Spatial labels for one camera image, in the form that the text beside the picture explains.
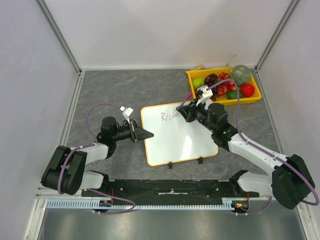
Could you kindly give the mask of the white purple marker pen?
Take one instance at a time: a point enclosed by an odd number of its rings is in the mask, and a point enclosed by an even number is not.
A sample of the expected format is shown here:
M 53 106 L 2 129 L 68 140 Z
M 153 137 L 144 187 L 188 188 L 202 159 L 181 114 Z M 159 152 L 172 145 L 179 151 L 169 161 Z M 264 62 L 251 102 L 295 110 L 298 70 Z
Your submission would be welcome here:
M 184 100 L 182 101 L 182 103 L 181 103 L 178 107 L 176 107 L 176 109 L 175 109 L 172 117 L 174 117 L 174 116 L 178 113 L 178 110 L 179 110 L 181 107 L 183 107 L 184 104 L 186 103 L 186 101 L 188 101 L 192 96 L 193 96 L 193 93 L 190 92 L 190 93 L 184 98 Z

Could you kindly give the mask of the yellow-framed whiteboard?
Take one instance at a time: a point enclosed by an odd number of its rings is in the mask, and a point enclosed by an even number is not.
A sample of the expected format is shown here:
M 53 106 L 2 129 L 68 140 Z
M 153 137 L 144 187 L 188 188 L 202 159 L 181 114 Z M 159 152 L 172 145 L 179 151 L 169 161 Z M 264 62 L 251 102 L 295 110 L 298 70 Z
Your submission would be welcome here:
M 188 123 L 177 113 L 179 102 L 143 107 L 142 128 L 153 133 L 145 139 L 147 163 L 152 166 L 216 156 L 218 146 L 211 132 L 197 121 Z

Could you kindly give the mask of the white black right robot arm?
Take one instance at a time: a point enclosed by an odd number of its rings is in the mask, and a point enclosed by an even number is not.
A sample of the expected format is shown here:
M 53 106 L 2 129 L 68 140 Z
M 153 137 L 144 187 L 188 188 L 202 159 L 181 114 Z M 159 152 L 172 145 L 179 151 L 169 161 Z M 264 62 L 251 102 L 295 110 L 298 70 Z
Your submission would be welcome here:
M 274 152 L 248 138 L 229 123 L 222 104 L 212 103 L 206 107 L 193 100 L 176 110 L 187 123 L 196 121 L 209 130 L 218 147 L 247 159 L 265 172 L 255 174 L 244 170 L 238 173 L 236 182 L 241 190 L 275 198 L 290 210 L 299 203 L 319 205 L 315 183 L 302 157 Z

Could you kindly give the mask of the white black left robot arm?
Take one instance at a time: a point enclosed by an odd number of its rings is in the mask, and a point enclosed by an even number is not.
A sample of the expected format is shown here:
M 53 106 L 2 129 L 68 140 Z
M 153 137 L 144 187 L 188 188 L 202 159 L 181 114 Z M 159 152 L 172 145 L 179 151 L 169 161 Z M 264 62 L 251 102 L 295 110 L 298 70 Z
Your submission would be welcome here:
M 154 134 L 140 127 L 134 119 L 125 120 L 120 126 L 114 117 L 105 117 L 96 136 L 97 142 L 74 148 L 60 145 L 55 149 L 42 175 L 41 184 L 61 195 L 71 196 L 80 189 L 98 189 L 104 175 L 85 173 L 87 164 L 110 158 L 119 141 L 130 139 L 136 143 L 152 137 Z

